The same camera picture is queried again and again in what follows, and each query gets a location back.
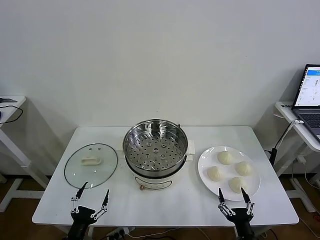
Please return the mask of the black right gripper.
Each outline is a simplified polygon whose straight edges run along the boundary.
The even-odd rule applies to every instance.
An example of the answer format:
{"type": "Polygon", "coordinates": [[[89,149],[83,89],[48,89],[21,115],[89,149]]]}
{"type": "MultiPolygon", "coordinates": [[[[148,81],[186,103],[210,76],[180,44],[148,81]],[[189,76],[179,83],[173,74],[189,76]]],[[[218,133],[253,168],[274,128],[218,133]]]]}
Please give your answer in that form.
{"type": "Polygon", "coordinates": [[[218,209],[222,212],[226,219],[235,225],[238,240],[254,240],[255,233],[250,225],[254,213],[255,203],[251,201],[250,196],[243,187],[240,188],[246,208],[229,208],[225,202],[221,188],[218,188],[218,209]]]}

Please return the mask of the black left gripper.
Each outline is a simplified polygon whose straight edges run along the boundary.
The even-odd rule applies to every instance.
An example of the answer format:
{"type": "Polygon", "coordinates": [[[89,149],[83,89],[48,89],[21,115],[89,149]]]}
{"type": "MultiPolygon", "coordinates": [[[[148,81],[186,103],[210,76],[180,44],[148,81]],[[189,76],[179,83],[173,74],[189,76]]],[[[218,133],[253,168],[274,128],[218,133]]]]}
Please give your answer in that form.
{"type": "Polygon", "coordinates": [[[83,240],[87,228],[96,223],[97,220],[108,211],[109,193],[110,190],[107,189],[104,200],[101,204],[100,210],[97,212],[94,209],[79,206],[79,200],[87,186],[86,181],[81,188],[79,188],[74,196],[71,197],[71,210],[70,215],[73,220],[71,228],[67,234],[68,240],[83,240]]]}

